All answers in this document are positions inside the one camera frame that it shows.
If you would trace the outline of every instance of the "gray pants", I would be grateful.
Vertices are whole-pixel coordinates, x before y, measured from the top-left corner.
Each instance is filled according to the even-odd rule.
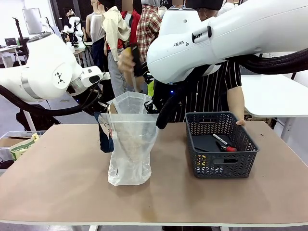
[[[120,55],[122,51],[123,49],[118,49],[117,53]],[[111,52],[108,53],[108,69],[114,94],[118,97],[119,95],[125,93],[128,89],[126,80],[123,74],[120,73],[117,67],[117,62],[114,60]]]

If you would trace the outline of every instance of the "gray hood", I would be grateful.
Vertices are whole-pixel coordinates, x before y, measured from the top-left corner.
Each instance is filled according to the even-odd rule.
[[[141,0],[142,5],[160,6],[160,0]]]

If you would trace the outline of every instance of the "black bag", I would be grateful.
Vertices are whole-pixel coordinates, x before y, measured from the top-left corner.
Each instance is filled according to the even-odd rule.
[[[33,106],[44,109],[44,107],[39,104],[34,104]],[[46,131],[53,125],[61,124],[57,119],[52,116],[42,116],[33,113],[30,113],[30,115],[37,131]],[[25,131],[31,131],[24,111],[22,109],[20,109],[20,112],[16,114],[16,120],[24,126]]]

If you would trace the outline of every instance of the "brown tabletop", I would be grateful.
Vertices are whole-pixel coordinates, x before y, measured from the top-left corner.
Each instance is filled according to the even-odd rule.
[[[199,180],[185,124],[169,124],[141,186],[108,183],[98,125],[48,130],[2,177],[0,221],[21,223],[287,226],[308,222],[308,168],[263,122],[247,130],[260,152],[250,177]]]

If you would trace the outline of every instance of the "plaid shirt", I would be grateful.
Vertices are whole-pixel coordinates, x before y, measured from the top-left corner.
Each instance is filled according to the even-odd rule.
[[[142,14],[137,27],[137,43],[142,60],[146,61],[146,55],[151,43],[158,37],[162,20],[158,14],[158,7],[143,5]]]

